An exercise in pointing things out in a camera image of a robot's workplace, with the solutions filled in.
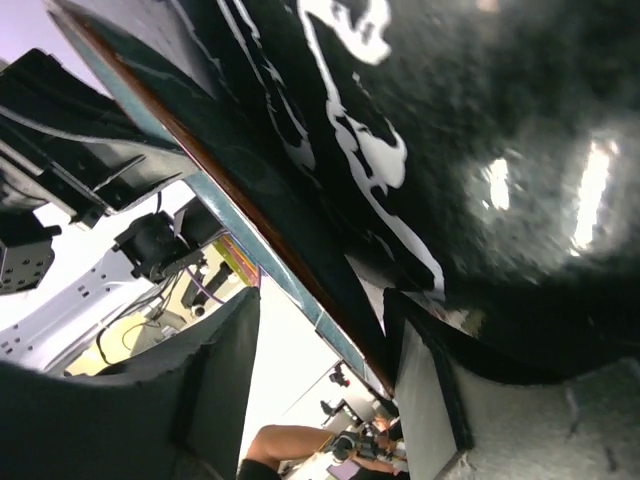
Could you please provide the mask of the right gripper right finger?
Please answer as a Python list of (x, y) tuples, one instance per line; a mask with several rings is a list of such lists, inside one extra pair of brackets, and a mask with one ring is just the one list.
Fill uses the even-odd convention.
[(395, 398), (414, 479), (635, 479), (639, 365), (549, 382), (384, 293)]

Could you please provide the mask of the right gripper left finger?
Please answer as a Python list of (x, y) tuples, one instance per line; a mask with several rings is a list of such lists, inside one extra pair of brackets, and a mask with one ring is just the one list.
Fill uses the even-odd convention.
[(1, 367), (5, 479), (231, 479), (256, 355), (260, 295), (94, 376)]

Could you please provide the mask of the dark teal plate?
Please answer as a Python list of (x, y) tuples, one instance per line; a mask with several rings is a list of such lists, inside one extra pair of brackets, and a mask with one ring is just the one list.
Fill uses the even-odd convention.
[(386, 393), (396, 364), (364, 290), (397, 271), (361, 193), (364, 144), (294, 1), (51, 1), (53, 21), (145, 131), (200, 168), (196, 193), (294, 296), (348, 336)]

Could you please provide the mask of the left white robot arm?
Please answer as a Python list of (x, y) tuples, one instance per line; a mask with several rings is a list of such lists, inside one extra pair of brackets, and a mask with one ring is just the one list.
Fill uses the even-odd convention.
[(1, 361), (62, 373), (117, 321), (161, 304), (163, 292), (224, 231), (194, 198), (171, 215), (148, 213), (118, 236), (84, 275), (1, 330)]

